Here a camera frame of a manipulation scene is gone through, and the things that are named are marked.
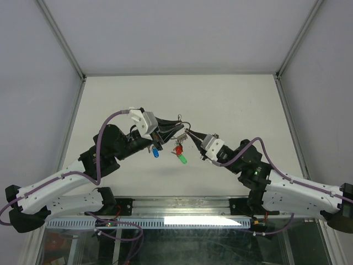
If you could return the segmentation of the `silver keys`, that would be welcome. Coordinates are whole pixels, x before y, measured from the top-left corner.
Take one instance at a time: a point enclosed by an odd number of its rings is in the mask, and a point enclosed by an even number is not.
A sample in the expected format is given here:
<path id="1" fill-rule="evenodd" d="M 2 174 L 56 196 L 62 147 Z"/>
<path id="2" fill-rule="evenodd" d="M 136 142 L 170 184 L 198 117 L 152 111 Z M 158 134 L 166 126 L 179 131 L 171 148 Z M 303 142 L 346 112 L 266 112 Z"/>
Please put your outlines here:
<path id="1" fill-rule="evenodd" d="M 175 143 L 181 145 L 184 141 L 188 139 L 187 133 L 183 133 L 175 138 Z"/>

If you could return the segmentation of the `large silver keyring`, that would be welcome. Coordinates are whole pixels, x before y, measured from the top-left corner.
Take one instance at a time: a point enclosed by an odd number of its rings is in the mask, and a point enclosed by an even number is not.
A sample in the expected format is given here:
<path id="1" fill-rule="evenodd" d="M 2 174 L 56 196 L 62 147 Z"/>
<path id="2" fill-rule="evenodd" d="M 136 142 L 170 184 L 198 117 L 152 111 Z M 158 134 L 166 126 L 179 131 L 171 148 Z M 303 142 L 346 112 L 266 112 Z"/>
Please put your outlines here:
<path id="1" fill-rule="evenodd" d="M 173 136 L 173 140 L 176 140 L 179 136 L 182 136 L 182 134 L 184 134 L 186 131 L 191 129 L 191 123 L 188 122 L 188 121 L 183 121 L 181 114 L 178 114 L 177 125 L 182 125 L 183 126 L 182 129 L 181 129 L 182 132 L 180 132 L 179 135 L 175 134 Z"/>

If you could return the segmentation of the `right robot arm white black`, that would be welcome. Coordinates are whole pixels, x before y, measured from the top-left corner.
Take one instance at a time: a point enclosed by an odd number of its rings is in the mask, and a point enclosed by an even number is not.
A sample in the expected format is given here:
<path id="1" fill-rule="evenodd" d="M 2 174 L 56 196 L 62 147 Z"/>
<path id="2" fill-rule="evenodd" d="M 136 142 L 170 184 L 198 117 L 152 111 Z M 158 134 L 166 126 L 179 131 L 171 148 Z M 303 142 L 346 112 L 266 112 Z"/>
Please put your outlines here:
<path id="1" fill-rule="evenodd" d="M 203 160 L 239 175 L 238 180 L 250 192 L 247 209 L 253 213 L 287 212 L 323 220 L 329 227 L 352 233 L 352 184 L 328 185 L 295 177 L 279 170 L 268 158 L 266 149 L 258 151 L 256 137 L 244 139 L 231 149 L 216 134 L 186 132 Z"/>

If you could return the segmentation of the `red key tag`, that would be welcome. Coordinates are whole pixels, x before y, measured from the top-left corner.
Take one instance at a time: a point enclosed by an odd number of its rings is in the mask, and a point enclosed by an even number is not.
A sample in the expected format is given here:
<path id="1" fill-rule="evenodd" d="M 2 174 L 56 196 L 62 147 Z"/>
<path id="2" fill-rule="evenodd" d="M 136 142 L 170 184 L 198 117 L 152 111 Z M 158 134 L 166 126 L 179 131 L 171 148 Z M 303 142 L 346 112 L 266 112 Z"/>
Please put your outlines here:
<path id="1" fill-rule="evenodd" d="M 183 147 L 182 145 L 178 145 L 175 147 L 175 153 L 177 156 L 181 155 L 183 153 Z"/>

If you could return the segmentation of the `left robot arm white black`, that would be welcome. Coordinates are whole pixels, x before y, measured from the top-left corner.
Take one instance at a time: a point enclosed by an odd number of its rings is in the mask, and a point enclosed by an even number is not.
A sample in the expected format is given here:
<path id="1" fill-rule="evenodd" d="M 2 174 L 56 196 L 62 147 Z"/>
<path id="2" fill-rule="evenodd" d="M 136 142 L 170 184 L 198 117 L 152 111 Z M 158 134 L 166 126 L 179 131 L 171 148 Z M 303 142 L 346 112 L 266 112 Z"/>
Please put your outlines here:
<path id="1" fill-rule="evenodd" d="M 157 118 L 147 124 L 133 125 L 128 134 L 116 125 L 104 123 L 94 136 L 94 145 L 71 165 L 27 187 L 10 185 L 5 189 L 9 221 L 19 233 L 33 231 L 62 215 L 76 213 L 108 215 L 117 205 L 113 191 L 101 187 L 103 177 L 120 168 L 122 161 L 146 148 L 162 150 L 184 128 L 180 121 Z"/>

